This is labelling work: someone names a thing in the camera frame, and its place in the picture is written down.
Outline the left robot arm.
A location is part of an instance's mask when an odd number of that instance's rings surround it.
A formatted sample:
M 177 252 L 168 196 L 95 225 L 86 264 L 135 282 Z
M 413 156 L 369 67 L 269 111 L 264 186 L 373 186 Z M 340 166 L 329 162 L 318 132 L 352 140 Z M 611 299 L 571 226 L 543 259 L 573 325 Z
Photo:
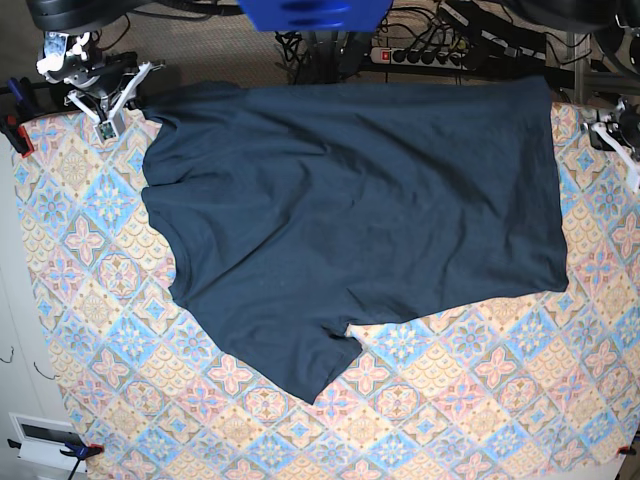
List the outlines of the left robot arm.
M 614 152 L 626 168 L 625 182 L 639 192 L 639 3 L 637 1 L 588 1 L 585 17 L 591 21 L 594 40 L 603 55 L 606 71 L 591 79 L 597 93 L 604 93 L 613 108 L 588 123 L 591 145 Z

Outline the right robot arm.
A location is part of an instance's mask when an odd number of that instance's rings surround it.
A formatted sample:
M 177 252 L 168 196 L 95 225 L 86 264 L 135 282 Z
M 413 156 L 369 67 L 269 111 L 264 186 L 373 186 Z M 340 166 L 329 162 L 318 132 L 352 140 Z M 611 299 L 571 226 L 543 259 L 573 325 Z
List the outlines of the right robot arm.
M 64 99 L 86 114 L 101 142 L 119 138 L 123 110 L 136 107 L 139 85 L 162 63 L 138 62 L 137 54 L 110 54 L 97 34 L 143 1 L 29 1 L 27 7 L 44 43 L 36 68 L 51 84 L 71 88 Z

